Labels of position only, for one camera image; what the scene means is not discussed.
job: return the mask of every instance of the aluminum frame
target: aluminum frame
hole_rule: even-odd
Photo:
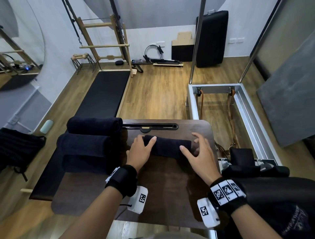
[[[281,166],[281,161],[270,141],[270,138],[247,94],[245,87],[240,84],[188,85],[188,106],[191,120],[198,120],[196,102],[197,88],[204,94],[230,93],[235,89],[234,100],[240,112],[245,128],[252,142],[258,159],[274,159]]]

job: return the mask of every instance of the rolled towel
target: rolled towel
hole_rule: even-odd
[[[67,129],[71,134],[119,136],[123,127],[121,118],[80,118],[72,117],[68,120]]]
[[[104,157],[112,149],[109,136],[64,133],[57,140],[63,155],[86,155]]]
[[[104,157],[65,155],[62,160],[63,170],[72,173],[91,172],[110,175],[118,166],[118,160],[109,160]]]
[[[144,145],[147,146],[152,135],[146,135],[143,138]],[[185,146],[189,151],[192,148],[192,142],[190,140],[182,140],[182,139],[167,139],[157,137],[157,140],[151,150],[151,154],[157,156],[163,156],[174,159],[185,159],[186,157],[183,155],[179,146]]]

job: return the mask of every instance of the mirror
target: mirror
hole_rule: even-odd
[[[44,40],[27,0],[0,0],[0,91],[20,88],[39,74]]]

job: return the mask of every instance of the forearm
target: forearm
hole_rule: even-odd
[[[60,238],[106,238],[122,198],[116,188],[105,188]]]
[[[248,204],[235,210],[231,217],[243,239],[281,239]]]

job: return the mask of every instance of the wrist strap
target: wrist strap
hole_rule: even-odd
[[[132,197],[137,190],[137,171],[131,165],[124,165],[110,176],[105,188],[116,188],[123,196]]]
[[[209,200],[228,215],[247,204],[245,193],[231,179],[219,178],[210,185],[210,189]]]

